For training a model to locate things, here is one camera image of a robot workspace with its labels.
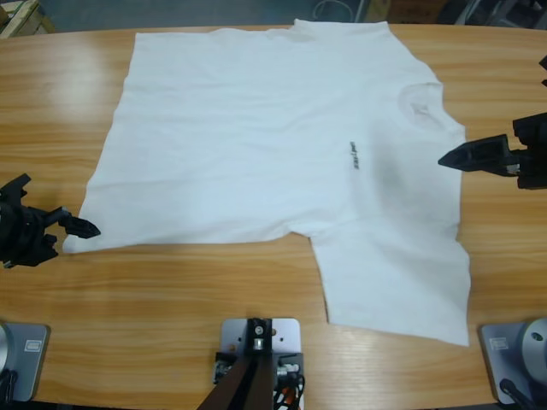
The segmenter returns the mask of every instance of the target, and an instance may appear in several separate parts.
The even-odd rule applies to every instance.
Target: cable
[[[353,14],[353,10],[351,9],[351,7],[344,2],[341,2],[340,0],[321,0],[320,2],[318,2],[315,5],[313,11],[311,12],[312,19],[314,19],[315,21],[319,20],[320,15],[323,14],[323,9],[325,8],[325,4],[327,3],[334,3],[344,7],[346,10],[348,10],[348,13],[350,13],[350,23],[353,23],[355,21],[355,16]]]
[[[5,369],[0,373],[0,406],[11,404],[16,381],[17,372]]]

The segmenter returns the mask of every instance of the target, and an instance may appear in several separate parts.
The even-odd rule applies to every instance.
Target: black clamp
[[[45,233],[45,228],[56,222],[67,234],[85,239],[101,233],[91,222],[73,217],[65,208],[47,212],[23,206],[21,198],[26,195],[23,187],[30,180],[23,173],[0,188],[0,260],[7,268],[35,267],[55,258],[58,254],[53,245],[57,237]]]
[[[542,61],[539,62],[539,65],[543,67],[545,70],[547,70],[547,56],[543,58]],[[544,79],[541,84],[545,85],[547,87],[547,79]]]
[[[510,150],[507,135],[497,135],[463,143],[438,160],[438,164],[465,172],[486,171],[518,177],[522,189],[547,188],[547,113],[515,120],[513,129],[526,149]]]

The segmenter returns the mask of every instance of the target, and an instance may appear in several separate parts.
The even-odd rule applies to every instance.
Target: floor
[[[40,0],[58,32],[169,26],[291,24],[313,20],[319,0]],[[344,0],[356,12],[359,0]],[[329,3],[322,21],[348,21]]]

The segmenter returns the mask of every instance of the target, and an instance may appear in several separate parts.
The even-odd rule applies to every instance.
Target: black robotic gripper
[[[30,180],[23,173],[0,188],[0,260],[7,268],[35,267],[55,258],[58,254],[53,245],[57,237],[45,233],[45,228],[56,222],[67,234],[85,239],[101,233],[91,222],[73,217],[63,207],[47,212],[23,206],[21,198],[26,195],[23,187]]]

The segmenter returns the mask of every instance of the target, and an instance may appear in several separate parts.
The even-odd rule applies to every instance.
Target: metal mounting plate
[[[244,351],[247,319],[227,319],[222,324],[221,352],[240,356]],[[272,350],[276,353],[302,353],[300,343],[300,323],[298,320],[272,319],[275,336],[272,337]]]

